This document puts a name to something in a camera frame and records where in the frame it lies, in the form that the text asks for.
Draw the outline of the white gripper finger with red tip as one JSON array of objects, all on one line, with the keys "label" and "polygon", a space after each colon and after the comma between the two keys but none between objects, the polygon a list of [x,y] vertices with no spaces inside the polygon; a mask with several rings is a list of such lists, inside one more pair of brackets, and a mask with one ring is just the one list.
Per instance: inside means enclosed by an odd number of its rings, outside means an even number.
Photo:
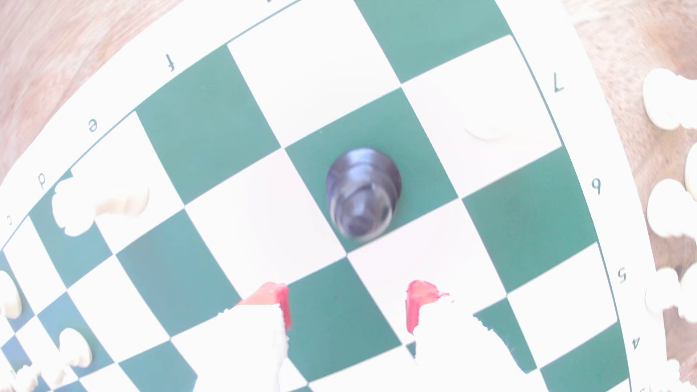
[{"label": "white gripper finger with red tip", "polygon": [[265,282],[214,318],[221,337],[193,391],[280,391],[291,327],[289,288]]},{"label": "white gripper finger with red tip", "polygon": [[414,391],[538,391],[508,346],[458,297],[428,281],[407,286],[407,331],[415,341]]}]

